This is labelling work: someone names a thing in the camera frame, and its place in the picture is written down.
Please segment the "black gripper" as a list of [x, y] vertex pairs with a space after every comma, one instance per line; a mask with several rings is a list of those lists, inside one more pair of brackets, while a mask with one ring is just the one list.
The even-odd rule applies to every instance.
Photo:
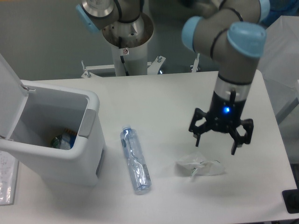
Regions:
[[[199, 146], [201, 135], [210, 130], [230, 134], [234, 140], [231, 148], [232, 155], [235, 155], [238, 147], [251, 143], [254, 121], [253, 119], [241, 120], [245, 100], [237, 101], [236, 95], [236, 91], [232, 90], [228, 92], [228, 99], [223, 99], [214, 92], [208, 112], [195, 108], [189, 132], [192, 132], [194, 138], [196, 138], [196, 147]], [[196, 125], [196, 122], [202, 119], [206, 121], [200, 126]], [[242, 136], [237, 131], [239, 126], [242, 126], [245, 131]]]

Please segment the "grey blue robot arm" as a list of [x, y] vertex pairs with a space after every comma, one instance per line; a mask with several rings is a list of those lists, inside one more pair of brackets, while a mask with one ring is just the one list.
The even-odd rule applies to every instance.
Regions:
[[[101, 32], [110, 44], [117, 76], [148, 74], [147, 43], [153, 22], [142, 11], [142, 0], [83, 0], [76, 11], [92, 32]], [[200, 139], [210, 130], [228, 133], [231, 152], [251, 142], [253, 120], [241, 114], [266, 42], [259, 26], [270, 11], [267, 0], [224, 0], [219, 10], [205, 19], [194, 16], [182, 29], [182, 42], [191, 51], [206, 55], [220, 68], [210, 109], [196, 109], [189, 126]]]

